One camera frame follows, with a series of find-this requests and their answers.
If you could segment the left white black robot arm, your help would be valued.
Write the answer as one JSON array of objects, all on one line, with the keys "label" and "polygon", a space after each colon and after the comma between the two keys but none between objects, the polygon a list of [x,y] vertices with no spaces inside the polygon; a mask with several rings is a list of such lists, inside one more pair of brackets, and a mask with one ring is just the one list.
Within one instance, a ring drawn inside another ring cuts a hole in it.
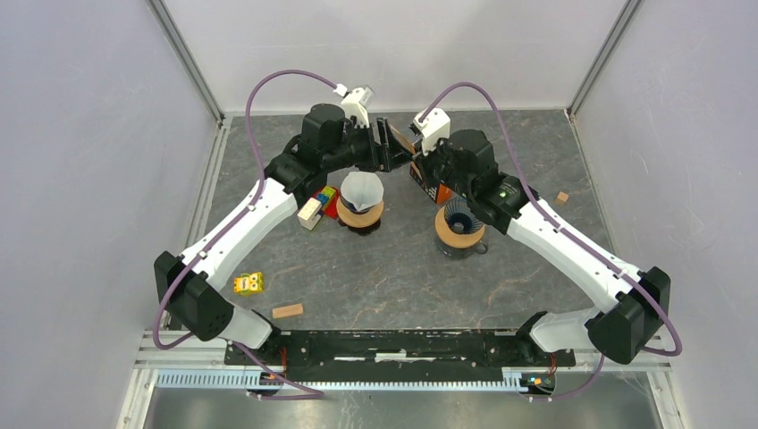
[{"label": "left white black robot arm", "polygon": [[279,223],[296,214],[342,169],[390,172],[410,162],[411,145],[387,120],[358,126],[337,105],[314,105],[301,131],[264,170],[265,178],[209,234],[178,256],[163,252],[154,262],[160,312],[185,326],[200,341],[222,338],[241,343],[259,364],[281,352],[276,329],[259,313],[221,294],[240,262]]}]

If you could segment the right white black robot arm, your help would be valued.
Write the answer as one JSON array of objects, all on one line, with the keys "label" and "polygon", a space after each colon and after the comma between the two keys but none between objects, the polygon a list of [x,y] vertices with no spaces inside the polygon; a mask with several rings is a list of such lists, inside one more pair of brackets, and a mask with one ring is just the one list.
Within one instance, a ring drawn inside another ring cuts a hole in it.
[{"label": "right white black robot arm", "polygon": [[501,172],[493,144],[480,130],[459,130],[432,142],[420,138],[413,155],[422,177],[464,198],[473,216],[531,248],[592,301],[585,310],[541,312],[520,328],[518,357],[542,363],[561,349],[596,349],[630,364],[663,325],[670,278],[658,267],[625,263],[563,220],[535,190]]}]

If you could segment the white paper coffee filter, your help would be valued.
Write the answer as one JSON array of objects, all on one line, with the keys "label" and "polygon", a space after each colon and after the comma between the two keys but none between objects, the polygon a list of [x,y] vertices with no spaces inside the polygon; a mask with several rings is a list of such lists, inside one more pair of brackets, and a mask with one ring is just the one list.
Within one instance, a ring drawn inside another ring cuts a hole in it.
[{"label": "white paper coffee filter", "polygon": [[341,200],[352,213],[364,213],[383,201],[383,184],[373,172],[349,172],[341,184]]}]

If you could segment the orange coffee filter box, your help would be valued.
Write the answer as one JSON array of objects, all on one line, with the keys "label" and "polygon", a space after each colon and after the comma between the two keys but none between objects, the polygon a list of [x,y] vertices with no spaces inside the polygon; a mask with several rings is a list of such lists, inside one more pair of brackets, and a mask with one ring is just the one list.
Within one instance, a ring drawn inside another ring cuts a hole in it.
[{"label": "orange coffee filter box", "polygon": [[424,193],[437,205],[442,205],[455,197],[455,193],[443,184],[430,185],[423,179],[421,172],[415,163],[409,167],[410,177],[424,191]]}]

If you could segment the dark brown dripper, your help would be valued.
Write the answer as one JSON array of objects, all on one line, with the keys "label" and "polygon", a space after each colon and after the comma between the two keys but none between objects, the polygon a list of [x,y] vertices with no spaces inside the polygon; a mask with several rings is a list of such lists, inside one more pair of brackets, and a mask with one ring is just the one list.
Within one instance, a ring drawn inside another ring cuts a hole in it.
[{"label": "dark brown dripper", "polygon": [[381,227],[381,223],[377,222],[372,225],[366,226],[366,227],[354,227],[348,225],[347,228],[350,232],[353,232],[359,236],[368,236],[372,234],[374,231],[378,230]]}]

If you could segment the brown paper coffee filter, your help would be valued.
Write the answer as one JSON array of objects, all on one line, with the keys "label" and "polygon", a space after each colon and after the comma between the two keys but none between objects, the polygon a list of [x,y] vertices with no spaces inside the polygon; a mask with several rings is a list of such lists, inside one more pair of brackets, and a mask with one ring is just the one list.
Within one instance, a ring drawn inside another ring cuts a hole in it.
[{"label": "brown paper coffee filter", "polygon": [[396,129],[394,126],[390,125],[389,128],[392,132],[393,137],[400,143],[403,149],[411,155],[414,155],[417,151],[414,144],[409,141],[408,138],[405,137],[402,132]]}]

